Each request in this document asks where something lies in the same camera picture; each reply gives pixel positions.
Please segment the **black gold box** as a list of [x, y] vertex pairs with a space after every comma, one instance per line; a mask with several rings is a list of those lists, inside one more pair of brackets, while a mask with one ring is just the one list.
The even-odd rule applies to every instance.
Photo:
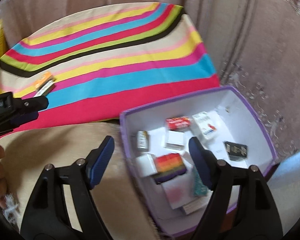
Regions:
[[224, 141], [225, 150], [230, 160], [240, 161], [247, 158], [247, 145], [237, 144], [234, 142]]

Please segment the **small white cube box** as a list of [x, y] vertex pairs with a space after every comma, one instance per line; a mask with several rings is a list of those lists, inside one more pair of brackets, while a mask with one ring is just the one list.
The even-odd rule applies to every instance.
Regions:
[[139, 177], [145, 178], [158, 173], [155, 165], [155, 156], [150, 153], [143, 154], [135, 159]]

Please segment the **red box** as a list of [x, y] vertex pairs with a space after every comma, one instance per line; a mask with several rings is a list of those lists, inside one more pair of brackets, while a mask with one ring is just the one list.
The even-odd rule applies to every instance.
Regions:
[[191, 126], [191, 120], [188, 116], [176, 116], [165, 120], [166, 128], [170, 131], [181, 131]]

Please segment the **purple storage box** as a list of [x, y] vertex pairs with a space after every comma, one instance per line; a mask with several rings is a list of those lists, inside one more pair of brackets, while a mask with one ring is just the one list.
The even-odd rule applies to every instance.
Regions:
[[[137, 133], [148, 133], [149, 153], [160, 157], [172, 153], [172, 149], [166, 147], [166, 119], [182, 115], [193, 117], [201, 112], [210, 116], [216, 134], [212, 139], [201, 141], [199, 133], [189, 128], [183, 132], [184, 145], [179, 153], [186, 173], [162, 184], [157, 184], [151, 177], [143, 177], [137, 163], [141, 155], [137, 148]], [[192, 213], [184, 210], [186, 204], [194, 201], [194, 170], [210, 182], [212, 167], [222, 159], [243, 169], [256, 165], [266, 175], [277, 157], [257, 113], [231, 86], [201, 90], [129, 109], [121, 114], [120, 124], [128, 167], [136, 178], [147, 209], [159, 229], [173, 237], [193, 232], [205, 211], [204, 207]]]

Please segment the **white red-blue logo box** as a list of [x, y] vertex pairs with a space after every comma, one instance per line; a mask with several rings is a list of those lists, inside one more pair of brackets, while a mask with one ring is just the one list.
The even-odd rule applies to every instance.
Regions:
[[215, 139], [220, 129], [218, 114], [215, 111], [194, 114], [191, 116], [190, 128], [193, 135], [203, 142]]

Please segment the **white plastic-wrapped box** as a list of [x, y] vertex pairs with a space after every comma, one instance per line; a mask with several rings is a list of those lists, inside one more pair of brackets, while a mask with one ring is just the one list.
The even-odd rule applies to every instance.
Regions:
[[181, 151], [185, 146], [185, 134], [178, 131], [167, 131], [165, 136], [165, 147]]

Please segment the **white pink flat box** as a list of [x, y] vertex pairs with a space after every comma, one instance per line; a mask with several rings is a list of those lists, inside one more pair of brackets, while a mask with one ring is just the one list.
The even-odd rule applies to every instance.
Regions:
[[194, 178], [191, 172], [187, 172], [182, 176], [177, 176], [172, 180], [162, 183], [163, 191], [173, 210], [178, 209], [195, 199], [193, 195], [193, 185]]

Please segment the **teal blue box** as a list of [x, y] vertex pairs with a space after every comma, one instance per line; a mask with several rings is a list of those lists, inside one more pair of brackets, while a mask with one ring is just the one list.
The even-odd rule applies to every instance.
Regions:
[[199, 173], [195, 167], [192, 169], [193, 175], [193, 196], [194, 197], [206, 197], [209, 189], [205, 186], [199, 176]]

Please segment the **white flat printed box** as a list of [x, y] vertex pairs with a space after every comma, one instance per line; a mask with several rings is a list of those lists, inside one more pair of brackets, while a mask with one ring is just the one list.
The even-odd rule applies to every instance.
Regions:
[[55, 83], [52, 80], [49, 80], [42, 88], [38, 90], [38, 92], [34, 95], [34, 97], [39, 96], [47, 96], [55, 87]]

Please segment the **beige velvet cushion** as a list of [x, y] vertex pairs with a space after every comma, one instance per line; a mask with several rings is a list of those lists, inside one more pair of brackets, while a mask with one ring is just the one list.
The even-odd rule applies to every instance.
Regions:
[[120, 127], [106, 122], [0, 139], [25, 239], [158, 239], [128, 174]]

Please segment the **orange box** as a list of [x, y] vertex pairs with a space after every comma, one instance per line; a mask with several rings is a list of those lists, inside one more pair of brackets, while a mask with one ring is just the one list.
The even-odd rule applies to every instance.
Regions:
[[41, 75], [39, 79], [37, 79], [34, 83], [33, 86], [36, 91], [40, 90], [43, 85], [45, 85], [49, 81], [53, 81], [54, 76], [51, 74], [51, 72], [45, 72], [44, 74]]

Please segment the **colourful striped cloth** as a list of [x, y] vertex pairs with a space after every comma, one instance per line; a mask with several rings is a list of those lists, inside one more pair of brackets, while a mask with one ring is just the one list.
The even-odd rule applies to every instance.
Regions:
[[35, 95], [50, 74], [49, 106], [22, 130], [116, 119], [158, 100], [219, 86], [182, 6], [125, 3], [61, 18], [0, 57], [0, 94]]

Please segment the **rainbow striped box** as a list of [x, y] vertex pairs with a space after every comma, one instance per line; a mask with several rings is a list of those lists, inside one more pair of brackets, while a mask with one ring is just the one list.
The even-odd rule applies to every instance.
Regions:
[[154, 159], [157, 173], [152, 176], [157, 185], [165, 183], [187, 172], [179, 153], [169, 153]]

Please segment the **grey silver box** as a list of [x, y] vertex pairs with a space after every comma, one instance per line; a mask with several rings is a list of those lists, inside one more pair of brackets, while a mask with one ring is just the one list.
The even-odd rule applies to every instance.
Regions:
[[147, 131], [138, 131], [136, 135], [136, 146], [141, 152], [149, 151], [149, 135]]

